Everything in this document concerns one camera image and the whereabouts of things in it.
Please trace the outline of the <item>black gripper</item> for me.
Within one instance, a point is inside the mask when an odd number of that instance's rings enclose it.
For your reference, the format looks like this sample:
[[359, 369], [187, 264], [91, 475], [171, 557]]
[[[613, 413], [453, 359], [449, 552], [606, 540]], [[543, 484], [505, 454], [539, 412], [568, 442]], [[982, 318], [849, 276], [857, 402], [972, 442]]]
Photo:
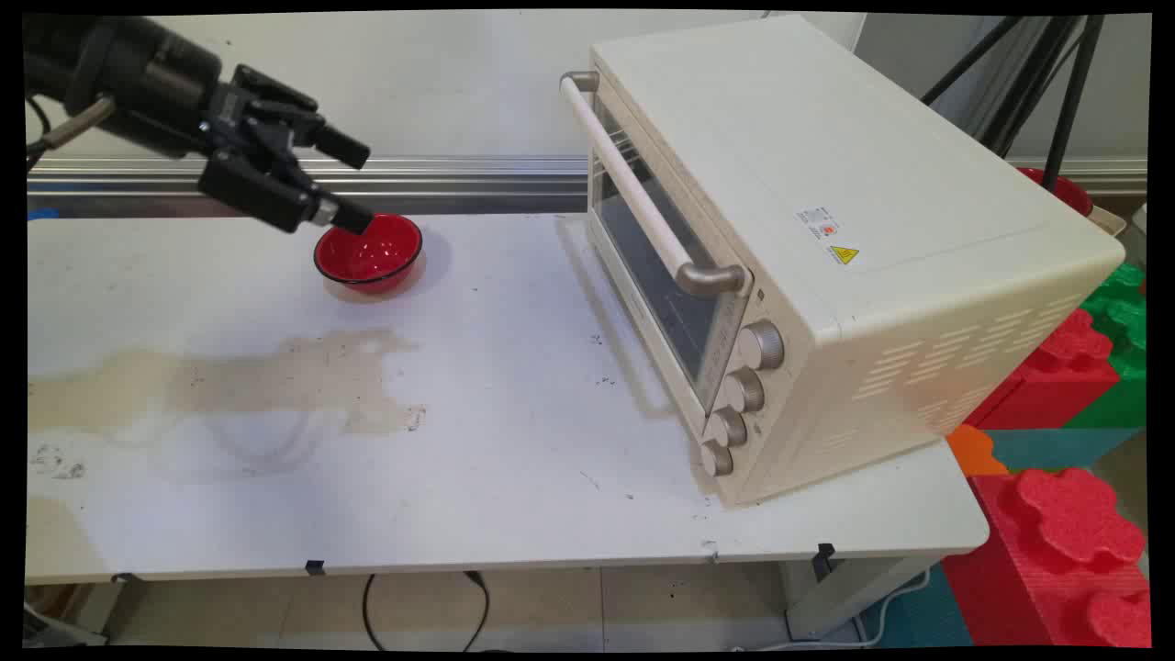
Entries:
[[[221, 204], [286, 232], [313, 223], [364, 235], [376, 214], [315, 183], [291, 148], [352, 169], [364, 168], [370, 148], [329, 124], [307, 94], [244, 63], [229, 81], [221, 70], [217, 54], [150, 18], [78, 18], [70, 119], [107, 101], [100, 129], [172, 158], [212, 154], [197, 189]], [[271, 127], [288, 142], [271, 140]]]

